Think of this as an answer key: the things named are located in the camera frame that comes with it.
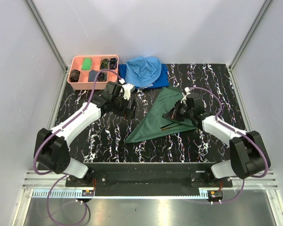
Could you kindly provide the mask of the black blue rolled sock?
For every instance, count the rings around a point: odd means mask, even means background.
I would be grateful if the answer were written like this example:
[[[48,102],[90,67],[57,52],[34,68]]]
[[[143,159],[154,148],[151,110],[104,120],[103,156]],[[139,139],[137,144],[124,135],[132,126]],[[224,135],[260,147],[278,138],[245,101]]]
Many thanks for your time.
[[[109,60],[109,69],[115,70],[117,68],[118,59],[116,57],[110,58]]]

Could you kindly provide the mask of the blue folded cloth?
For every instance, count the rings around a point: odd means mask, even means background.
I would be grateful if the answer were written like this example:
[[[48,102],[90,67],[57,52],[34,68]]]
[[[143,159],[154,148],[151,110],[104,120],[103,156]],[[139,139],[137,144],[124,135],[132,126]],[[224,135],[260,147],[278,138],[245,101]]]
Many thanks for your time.
[[[121,78],[125,78],[126,75],[126,64],[120,64],[118,68],[118,72]],[[166,64],[161,65],[161,74],[152,84],[145,87],[135,87],[136,89],[156,89],[163,88],[169,86],[168,80],[168,67]]]

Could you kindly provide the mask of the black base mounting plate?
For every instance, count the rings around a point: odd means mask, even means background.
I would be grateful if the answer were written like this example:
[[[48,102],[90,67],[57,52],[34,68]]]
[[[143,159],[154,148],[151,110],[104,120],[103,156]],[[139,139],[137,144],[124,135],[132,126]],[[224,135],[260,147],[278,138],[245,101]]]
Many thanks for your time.
[[[167,198],[201,197],[201,188],[231,188],[230,176],[210,179],[211,163],[88,163],[88,182],[73,176],[67,187],[95,185],[97,198]]]

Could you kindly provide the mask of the green rolled cloth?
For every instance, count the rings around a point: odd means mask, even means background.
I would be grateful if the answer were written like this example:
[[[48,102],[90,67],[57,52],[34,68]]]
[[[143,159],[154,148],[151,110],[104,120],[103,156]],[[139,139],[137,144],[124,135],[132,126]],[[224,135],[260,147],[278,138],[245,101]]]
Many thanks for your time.
[[[92,67],[92,59],[91,58],[85,58],[82,62],[82,71],[89,71]]]

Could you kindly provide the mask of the black marble pattern mat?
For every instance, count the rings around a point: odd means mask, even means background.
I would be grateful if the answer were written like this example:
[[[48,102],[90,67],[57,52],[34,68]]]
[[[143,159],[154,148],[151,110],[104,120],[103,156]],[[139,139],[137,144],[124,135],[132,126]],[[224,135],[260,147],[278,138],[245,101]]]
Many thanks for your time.
[[[207,111],[216,113],[227,123],[247,130],[240,110],[230,71],[225,64],[168,64],[169,84],[183,90],[195,87]],[[133,120],[108,113],[87,127],[69,148],[70,156],[91,162],[208,162],[230,157],[229,148],[201,130],[190,130],[140,143],[125,139],[152,108],[160,89],[138,89],[131,98],[137,101]]]

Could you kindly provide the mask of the black fork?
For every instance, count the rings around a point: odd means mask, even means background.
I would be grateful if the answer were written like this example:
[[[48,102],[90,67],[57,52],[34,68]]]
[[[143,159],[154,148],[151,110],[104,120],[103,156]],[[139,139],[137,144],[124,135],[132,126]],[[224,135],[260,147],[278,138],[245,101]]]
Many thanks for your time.
[[[177,122],[172,122],[170,124],[164,125],[164,126],[161,127],[161,129],[167,128],[167,127],[169,127],[169,126],[171,126],[173,124],[177,124]]]

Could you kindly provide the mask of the gold spoon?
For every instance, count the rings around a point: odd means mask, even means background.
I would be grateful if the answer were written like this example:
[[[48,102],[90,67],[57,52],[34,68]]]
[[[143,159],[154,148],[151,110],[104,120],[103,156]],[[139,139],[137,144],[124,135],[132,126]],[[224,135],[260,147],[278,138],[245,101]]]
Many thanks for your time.
[[[171,128],[175,128],[175,127],[178,127],[178,126],[180,126],[180,125],[161,127],[161,131],[164,131],[164,130],[167,130],[167,129],[171,129]]]

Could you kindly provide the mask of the dark green cloth napkin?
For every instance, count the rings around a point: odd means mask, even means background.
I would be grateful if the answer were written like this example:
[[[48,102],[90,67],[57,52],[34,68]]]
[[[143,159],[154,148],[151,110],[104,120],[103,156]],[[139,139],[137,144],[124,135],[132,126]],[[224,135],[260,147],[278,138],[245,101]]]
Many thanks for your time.
[[[157,96],[152,108],[148,111],[138,126],[131,132],[126,143],[139,143],[156,139],[180,132],[195,130],[190,120],[185,120],[171,126],[180,125],[175,128],[161,131],[161,127],[172,123],[163,118],[163,114],[169,112],[178,100],[183,98],[182,91],[176,87],[166,87]]]

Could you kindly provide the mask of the black yellow rolled sock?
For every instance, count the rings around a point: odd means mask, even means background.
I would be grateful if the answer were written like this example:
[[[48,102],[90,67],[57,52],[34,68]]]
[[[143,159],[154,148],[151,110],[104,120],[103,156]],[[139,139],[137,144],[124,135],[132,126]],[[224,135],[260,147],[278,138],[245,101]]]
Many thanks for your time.
[[[108,69],[109,68],[109,60],[107,58],[102,59],[100,63],[100,69]]]

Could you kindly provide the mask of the light blue bucket hat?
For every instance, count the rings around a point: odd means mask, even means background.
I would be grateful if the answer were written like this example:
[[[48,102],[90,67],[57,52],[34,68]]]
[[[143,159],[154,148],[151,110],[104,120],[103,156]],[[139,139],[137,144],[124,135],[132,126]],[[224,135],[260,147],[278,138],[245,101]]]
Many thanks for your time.
[[[136,57],[126,62],[125,81],[136,87],[146,87],[161,74],[162,63],[153,56]]]

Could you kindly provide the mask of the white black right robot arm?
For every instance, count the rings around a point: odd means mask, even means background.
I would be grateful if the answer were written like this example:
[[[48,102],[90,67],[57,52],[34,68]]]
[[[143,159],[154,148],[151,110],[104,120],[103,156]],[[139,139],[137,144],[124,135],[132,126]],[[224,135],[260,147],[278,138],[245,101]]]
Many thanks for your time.
[[[197,93],[178,100],[169,112],[163,114],[163,118],[176,123],[190,120],[194,127],[215,136],[229,147],[230,159],[215,163],[205,171],[205,182],[209,186],[217,186],[223,178],[233,176],[240,179],[264,177],[271,166],[263,139],[257,131],[238,129],[207,112]]]

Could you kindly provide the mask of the grey folded cloth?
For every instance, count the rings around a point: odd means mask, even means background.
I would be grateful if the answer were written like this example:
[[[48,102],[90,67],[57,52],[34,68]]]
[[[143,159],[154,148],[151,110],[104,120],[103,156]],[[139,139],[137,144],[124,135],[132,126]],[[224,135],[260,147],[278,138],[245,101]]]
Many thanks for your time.
[[[95,71],[95,70],[89,71],[88,82],[95,82],[95,81],[97,81],[98,80],[97,73],[98,73],[98,71]]]

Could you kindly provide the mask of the black patterned rolled sock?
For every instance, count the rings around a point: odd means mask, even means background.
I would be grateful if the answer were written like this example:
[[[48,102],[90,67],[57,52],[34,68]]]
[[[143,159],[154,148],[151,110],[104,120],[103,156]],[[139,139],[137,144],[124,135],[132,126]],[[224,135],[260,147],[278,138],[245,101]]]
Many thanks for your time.
[[[108,75],[106,72],[101,72],[98,76],[98,82],[106,82]]]

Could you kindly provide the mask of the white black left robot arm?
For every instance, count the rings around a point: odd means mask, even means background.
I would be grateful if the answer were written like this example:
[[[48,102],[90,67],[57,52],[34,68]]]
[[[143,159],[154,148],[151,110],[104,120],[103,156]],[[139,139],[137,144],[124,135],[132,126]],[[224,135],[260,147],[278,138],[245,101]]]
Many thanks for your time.
[[[33,163],[45,166],[49,172],[74,176],[81,186],[88,186],[92,182],[89,168],[72,158],[68,148],[84,129],[107,113],[132,119],[136,101],[129,100],[134,90],[135,86],[129,83],[108,82],[100,93],[92,92],[89,100],[67,120],[51,129],[39,130]]]

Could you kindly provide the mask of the dark rolled sock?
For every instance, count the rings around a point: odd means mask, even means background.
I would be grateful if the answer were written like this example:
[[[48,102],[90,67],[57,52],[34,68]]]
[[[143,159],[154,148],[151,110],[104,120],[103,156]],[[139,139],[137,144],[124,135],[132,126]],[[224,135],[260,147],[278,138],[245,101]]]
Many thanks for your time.
[[[81,72],[79,70],[76,70],[76,69],[72,70],[69,75],[69,81],[78,82],[80,78],[80,73]]]

